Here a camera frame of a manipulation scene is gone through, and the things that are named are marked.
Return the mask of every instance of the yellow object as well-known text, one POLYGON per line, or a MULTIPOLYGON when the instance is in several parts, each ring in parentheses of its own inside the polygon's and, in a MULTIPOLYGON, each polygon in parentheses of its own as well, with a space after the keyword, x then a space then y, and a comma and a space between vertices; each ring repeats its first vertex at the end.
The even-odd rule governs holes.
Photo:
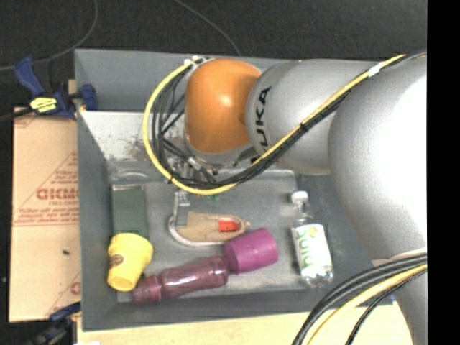
MULTIPOLYGON (((259 163, 260 160, 268 157, 271 155, 275 150, 277 150, 279 147, 283 146, 284 143, 294 134, 296 133, 301 127, 303 127, 307 122, 309 122, 314 116, 318 115, 321 113, 324 109, 328 108, 329 106, 332 106, 334 103, 336 103, 346 92, 350 91, 352 88, 360 84, 362 81, 365 81, 366 79, 372 77, 373 75, 377 74, 380 69, 383 69, 384 67, 388 66, 389 64, 399 60, 400 58, 403 58, 405 55, 398 55, 395 57, 392 57, 389 60, 382 61, 369 70, 365 71, 364 73, 358 75, 355 79, 351 80, 349 83, 347 83, 344 87, 339 89, 337 92, 335 92, 331 97, 329 97, 326 101, 324 101, 315 111, 313 111, 310 115, 308 115, 302 122, 295 126, 288 134, 286 134, 282 139, 280 139, 275 145, 273 145, 269 150, 267 150, 261 157, 259 157, 255 162, 253 162, 252 165, 256 165, 259 163)), ((153 165, 160 171, 160 173, 168 179, 171 183, 174 185, 178 186, 180 189, 185 190, 186 192, 193 193, 193 194, 198 194, 201 196, 212 196, 213 194, 219 194, 223 193, 229 189, 232 189, 237 183, 233 184, 227 184, 223 185, 221 187, 217 187, 214 189, 197 189, 197 188, 192 188, 189 187, 188 185, 185 185, 181 183, 179 180, 176 180, 173 178, 173 176, 160 164, 160 161, 157 159, 155 156, 152 146, 150 145, 149 141, 149 119, 150 119, 150 112, 152 110, 153 104, 155 100, 157 99, 158 95, 161 93, 164 87, 166 87, 175 76, 178 74, 182 73, 186 69, 188 69, 190 66, 190 63, 186 63, 179 68, 175 69, 173 72, 171 72, 165 79, 163 79, 158 87, 153 91, 152 95, 149 98, 149 101, 147 102, 147 105, 145 106, 144 110, 144 118, 142 122, 142 136, 144 140, 144 146, 147 151, 147 154, 149 155, 149 158, 151 159, 153 165)))
POLYGON ((30 107, 34 110, 38 110, 38 112, 46 112, 55 110, 58 105, 58 100, 52 97, 37 97, 31 103, 30 107))
POLYGON ((107 283, 115 290, 133 290, 152 255, 153 246, 144 237, 132 233, 115 235, 109 245, 107 283))
POLYGON ((392 277, 370 287, 369 289, 363 291, 361 294, 355 296, 353 299, 343 304, 339 309, 335 310, 324 322, 316 329, 313 335, 310 337, 307 345, 313 345, 317 342, 318 337, 321 333, 324 333, 328 326, 332 323, 333 320, 336 320, 338 317, 342 316, 351 309, 361 305, 366 300, 373 298, 374 296, 383 293, 386 289, 392 288, 397 284, 400 284, 402 281, 412 277, 413 275, 422 272, 428 268, 427 264, 421 264, 417 267, 414 267, 410 270, 401 272, 400 274, 393 275, 392 277))

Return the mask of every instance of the purple bottle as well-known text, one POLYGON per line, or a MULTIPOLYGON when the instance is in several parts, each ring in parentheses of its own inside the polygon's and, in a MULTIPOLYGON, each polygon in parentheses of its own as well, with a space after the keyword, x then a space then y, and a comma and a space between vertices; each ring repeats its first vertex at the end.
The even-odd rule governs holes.
POLYGON ((224 258, 212 256, 169 268, 140 280, 132 291, 134 303, 171 299, 197 290, 219 288, 229 279, 224 258))

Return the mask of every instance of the wire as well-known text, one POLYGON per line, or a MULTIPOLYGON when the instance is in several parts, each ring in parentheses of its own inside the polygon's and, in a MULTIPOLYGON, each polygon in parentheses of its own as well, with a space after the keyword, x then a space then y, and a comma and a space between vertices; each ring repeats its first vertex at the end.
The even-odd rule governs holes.
POLYGON ((384 300, 388 295, 393 294, 395 291, 399 290, 402 286, 408 284, 411 281, 414 281, 416 278, 420 277, 421 275, 425 274, 426 270, 423 270, 419 272, 418 274, 413 275, 412 277, 407 278, 406 280, 402 281, 400 284, 384 291, 381 295, 377 296, 376 299, 369 305, 369 307, 366 308, 366 310, 363 312, 361 317, 359 317, 359 320, 356 322, 355 326, 353 327, 353 330, 351 331, 348 339, 346 340, 345 345, 351 345, 353 344, 353 341, 358 334, 359 329, 363 325, 363 323, 366 321, 366 319, 369 317, 369 315, 372 313, 372 311, 384 300))
POLYGON ((383 280, 390 275, 414 268, 427 262, 428 255, 426 253, 417 254, 413 257, 397 259, 377 267, 372 267, 368 270, 358 273, 357 275, 345 280, 327 295, 325 295, 315 308, 310 312, 308 318, 300 328, 297 336, 293 341, 293 345, 300 345, 306 337, 308 331, 312 329, 316 321, 330 308, 341 302, 344 298, 355 295, 359 290, 368 288, 370 285, 383 280))
MULTIPOLYGON (((61 58, 62 56, 67 55, 68 53, 74 51, 75 48, 81 46, 91 36, 91 34, 94 31, 94 28, 96 27, 96 23, 98 21, 98 14, 99 14, 97 0, 92 0, 92 1, 93 1, 93 8, 94 8, 93 22, 91 24, 90 29, 86 32, 86 34, 80 40, 78 40, 74 45, 64 49, 63 51, 58 52, 57 54, 51 55, 49 57, 43 57, 43 58, 37 59, 35 60, 35 62, 42 62, 46 60, 49 60, 51 62, 53 60, 61 58)), ((0 72, 14 70, 14 68, 15 68, 15 65, 6 65, 3 67, 0 67, 0 72)))
POLYGON ((148 134, 148 124, 149 124, 149 117, 150 112, 154 108, 155 101, 157 98, 167 98, 165 94, 171 91, 172 83, 177 82, 179 77, 182 77, 187 73, 193 65, 197 65, 198 61, 195 60, 191 64, 184 64, 171 72, 162 82, 156 87, 154 92, 149 98, 147 102, 145 111, 144 111, 144 121, 143 121, 143 138, 144 138, 144 145, 151 159, 152 163, 157 167, 160 173, 167 178, 171 183, 175 184, 179 188, 189 192, 194 193, 202 196, 210 196, 213 194, 223 193, 228 191, 229 189, 233 188, 234 186, 248 181, 255 176, 262 173, 266 170, 270 165, 273 165, 283 154, 285 154, 292 145, 300 139, 302 135, 304 135, 309 129, 311 129, 314 125, 320 122, 324 117, 329 115, 332 111, 336 109, 336 107, 345 99, 346 95, 359 85, 361 82, 365 81, 366 79, 372 77, 373 75, 377 74, 381 69, 386 68, 388 65, 396 63, 399 59, 403 58, 404 55, 395 56, 389 60, 380 62, 367 70, 366 72, 358 75, 355 79, 351 80, 347 83, 343 88, 339 89, 335 92, 331 97, 329 97, 326 101, 324 101, 315 111, 313 111, 309 116, 307 116, 304 120, 299 123, 296 127, 294 127, 288 134, 286 134, 282 139, 280 139, 276 144, 270 147, 262 156, 256 159, 252 165, 247 168, 245 171, 231 176, 225 180, 221 180, 218 183, 188 183, 187 180, 181 178, 179 175, 174 173, 173 171, 167 170, 167 163, 161 162, 162 154, 161 154, 161 135, 160 138, 155 137, 156 132, 156 124, 155 124, 155 112, 154 110, 154 120, 152 123, 152 141, 154 143, 154 149, 152 149, 149 141, 149 134, 148 134), (156 153, 157 150, 156 144, 159 143, 159 151, 160 153, 156 153))
POLYGON ((2 123, 3 121, 6 121, 6 120, 17 118, 19 116, 30 114, 31 112, 33 112, 33 110, 28 108, 28 109, 22 109, 22 110, 18 110, 18 111, 15 111, 15 112, 11 112, 9 114, 1 115, 0 116, 0 123, 2 123))
POLYGON ((241 51, 239 48, 235 45, 235 42, 225 33, 219 26, 217 26, 215 23, 213 23, 210 19, 206 18, 204 15, 198 13, 194 8, 191 6, 188 6, 186 3, 182 2, 181 0, 173 0, 176 4, 179 4, 182 6, 182 8, 187 9, 189 12, 192 14, 196 15, 198 18, 202 19, 205 23, 209 24, 211 27, 213 27, 218 33, 224 37, 227 42, 233 47, 233 50, 238 56, 242 56, 241 51))
POLYGON ((317 342, 318 337, 331 325, 331 323, 341 317, 343 314, 347 313, 351 309, 361 305, 365 301, 373 298, 374 296, 380 294, 382 291, 391 288, 395 285, 402 283, 404 280, 412 277, 413 275, 418 274, 426 270, 428 267, 427 264, 421 264, 415 268, 407 270, 406 272, 402 272, 400 274, 394 275, 382 282, 377 283, 374 286, 371 286, 369 289, 365 290, 363 293, 359 294, 358 296, 352 298, 347 303, 343 304, 339 309, 335 310, 319 327, 311 336, 310 340, 308 341, 307 345, 313 345, 317 342))

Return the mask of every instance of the gray bin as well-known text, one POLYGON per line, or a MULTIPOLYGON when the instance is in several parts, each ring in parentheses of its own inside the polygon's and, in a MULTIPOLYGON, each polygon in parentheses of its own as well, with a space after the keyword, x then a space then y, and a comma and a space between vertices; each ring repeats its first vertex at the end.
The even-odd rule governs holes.
MULTIPOLYGON (((231 276, 226 287, 184 295, 174 300, 135 305, 106 283, 107 247, 112 235, 110 183, 114 168, 134 167, 147 176, 147 218, 155 257, 146 274, 219 254, 221 247, 186 247, 167 230, 173 212, 173 185, 146 162, 139 146, 140 119, 156 85, 189 55, 114 50, 76 50, 77 87, 92 84, 99 111, 78 117, 80 243, 83 329, 111 329, 156 323, 208 321, 310 311, 335 285, 371 267, 371 262, 342 211, 329 176, 300 177, 272 168, 224 194, 218 203, 190 199, 198 210, 242 215, 251 229, 266 227, 274 236, 280 259, 257 272, 231 276), (290 235, 293 210, 289 195, 308 190, 318 222, 326 227, 334 265, 330 287, 309 289, 300 280, 290 235)), ((261 70, 284 60, 244 57, 261 70)))

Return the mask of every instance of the cardboard box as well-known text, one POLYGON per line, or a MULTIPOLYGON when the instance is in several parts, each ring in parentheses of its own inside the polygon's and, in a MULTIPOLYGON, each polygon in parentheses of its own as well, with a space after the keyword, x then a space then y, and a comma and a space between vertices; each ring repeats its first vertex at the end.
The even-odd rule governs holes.
POLYGON ((11 322, 81 298, 76 129, 54 116, 14 121, 11 322))

